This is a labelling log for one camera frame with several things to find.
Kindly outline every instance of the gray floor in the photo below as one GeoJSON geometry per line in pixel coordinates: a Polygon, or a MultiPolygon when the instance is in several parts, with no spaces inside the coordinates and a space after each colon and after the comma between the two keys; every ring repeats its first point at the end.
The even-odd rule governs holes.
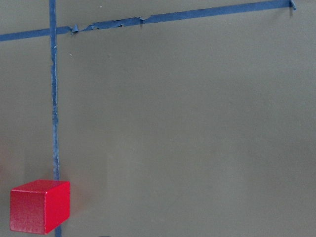
{"type": "MultiPolygon", "coordinates": [[[[48,27],[47,1],[0,2],[0,34],[48,27]]],[[[57,16],[246,2],[67,0],[57,16]]],[[[297,6],[58,36],[63,236],[316,236],[316,5],[297,6]]],[[[37,236],[9,230],[10,189],[52,179],[49,47],[0,42],[3,237],[37,236]]]]}

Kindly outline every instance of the cube's side face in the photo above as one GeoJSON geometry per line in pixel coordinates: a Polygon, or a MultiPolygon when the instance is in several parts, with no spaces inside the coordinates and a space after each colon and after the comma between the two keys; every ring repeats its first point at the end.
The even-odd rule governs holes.
{"type": "Polygon", "coordinates": [[[70,182],[55,187],[45,195],[45,233],[62,224],[70,215],[70,182]]]}
{"type": "Polygon", "coordinates": [[[44,193],[11,190],[10,229],[12,231],[45,234],[44,193]]]}

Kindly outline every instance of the red box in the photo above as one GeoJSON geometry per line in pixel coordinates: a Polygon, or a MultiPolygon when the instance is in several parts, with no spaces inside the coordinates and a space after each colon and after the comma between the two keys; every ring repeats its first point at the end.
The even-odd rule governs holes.
{"type": "Polygon", "coordinates": [[[70,182],[35,180],[11,190],[10,229],[47,234],[69,218],[70,182]]]}

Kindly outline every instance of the cube's top face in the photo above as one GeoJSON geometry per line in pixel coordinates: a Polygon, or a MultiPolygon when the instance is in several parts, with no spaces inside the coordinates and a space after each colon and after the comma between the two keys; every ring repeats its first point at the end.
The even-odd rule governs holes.
{"type": "Polygon", "coordinates": [[[18,186],[12,191],[21,191],[21,192],[33,192],[33,193],[45,193],[53,188],[56,188],[68,181],[55,181],[55,180],[35,180],[33,182],[23,184],[18,186]]]}

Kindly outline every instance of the horizontal blue tape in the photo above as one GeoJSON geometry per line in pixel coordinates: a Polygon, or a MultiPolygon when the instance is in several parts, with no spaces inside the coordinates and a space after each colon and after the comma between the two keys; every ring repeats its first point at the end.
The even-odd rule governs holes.
{"type": "MultiPolygon", "coordinates": [[[[141,17],[134,17],[134,18],[128,18],[128,19],[122,19],[122,20],[115,20],[115,21],[96,22],[89,25],[88,27],[86,27],[85,29],[81,31],[91,31],[91,30],[96,30],[96,29],[110,29],[110,28],[117,28],[117,27],[122,27],[122,26],[135,26],[135,25],[167,22],[167,21],[178,21],[178,20],[200,18],[200,17],[207,17],[207,16],[227,15],[227,14],[250,12],[250,11],[262,11],[262,10],[284,8],[284,7],[292,7],[293,9],[296,9],[296,5],[293,0],[261,1],[261,2],[255,2],[255,3],[213,7],[213,8],[207,8],[207,9],[201,9],[201,10],[190,10],[190,11],[183,11],[183,12],[152,15],[151,17],[145,20],[142,19],[141,17]]],[[[78,29],[77,26],[73,28],[69,26],[56,28],[56,33],[58,35],[66,34],[68,32],[77,33],[81,31],[78,29]]],[[[48,36],[48,35],[49,35],[49,29],[25,31],[25,32],[0,35],[0,41],[18,40],[18,39],[41,37],[41,36],[48,36]]]]}

